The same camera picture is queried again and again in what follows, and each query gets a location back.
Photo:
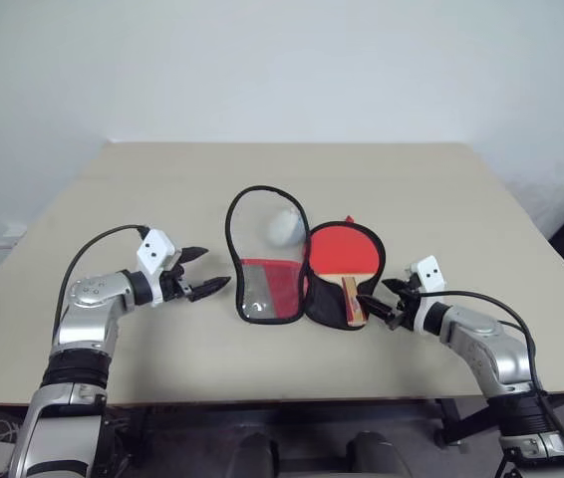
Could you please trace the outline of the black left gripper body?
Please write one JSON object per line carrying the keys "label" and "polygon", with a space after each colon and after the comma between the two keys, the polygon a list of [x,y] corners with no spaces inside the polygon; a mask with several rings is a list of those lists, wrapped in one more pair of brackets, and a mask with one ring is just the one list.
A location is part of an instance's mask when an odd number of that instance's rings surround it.
{"label": "black left gripper body", "polygon": [[178,264],[177,259],[159,276],[159,285],[164,302],[170,302],[176,299],[188,300],[191,285],[184,277],[183,264]]}

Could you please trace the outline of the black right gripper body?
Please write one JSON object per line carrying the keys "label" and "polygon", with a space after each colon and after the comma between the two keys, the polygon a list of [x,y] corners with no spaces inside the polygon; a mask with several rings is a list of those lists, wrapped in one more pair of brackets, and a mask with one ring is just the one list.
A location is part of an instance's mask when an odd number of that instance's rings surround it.
{"label": "black right gripper body", "polygon": [[398,301],[398,309],[401,311],[401,326],[413,330],[415,328],[415,318],[421,305],[420,286],[422,285],[419,276],[411,273],[407,280],[408,293]]}

